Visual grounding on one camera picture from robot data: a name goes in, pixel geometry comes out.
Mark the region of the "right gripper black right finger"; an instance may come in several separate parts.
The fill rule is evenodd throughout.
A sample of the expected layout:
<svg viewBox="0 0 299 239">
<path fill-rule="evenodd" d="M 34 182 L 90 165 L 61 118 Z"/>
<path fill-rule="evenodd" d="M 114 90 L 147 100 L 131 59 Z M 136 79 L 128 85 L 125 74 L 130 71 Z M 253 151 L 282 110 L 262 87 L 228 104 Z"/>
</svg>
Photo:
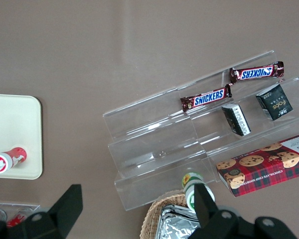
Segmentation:
<svg viewBox="0 0 299 239">
<path fill-rule="evenodd" d="M 252 224 L 228 209 L 219 209 L 203 184 L 194 185 L 194 208 L 200 224 L 190 239 L 295 239 L 287 225 L 273 217 Z"/>
</svg>

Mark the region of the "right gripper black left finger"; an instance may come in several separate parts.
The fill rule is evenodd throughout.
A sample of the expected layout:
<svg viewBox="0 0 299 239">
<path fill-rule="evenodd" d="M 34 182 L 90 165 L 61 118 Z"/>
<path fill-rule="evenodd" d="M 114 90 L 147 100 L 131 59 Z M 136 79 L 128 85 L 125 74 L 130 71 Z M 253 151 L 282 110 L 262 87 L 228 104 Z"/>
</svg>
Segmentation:
<svg viewBox="0 0 299 239">
<path fill-rule="evenodd" d="M 73 184 L 47 212 L 34 213 L 12 228 L 0 221 L 0 239 L 65 239 L 82 210 L 82 187 Z"/>
</svg>

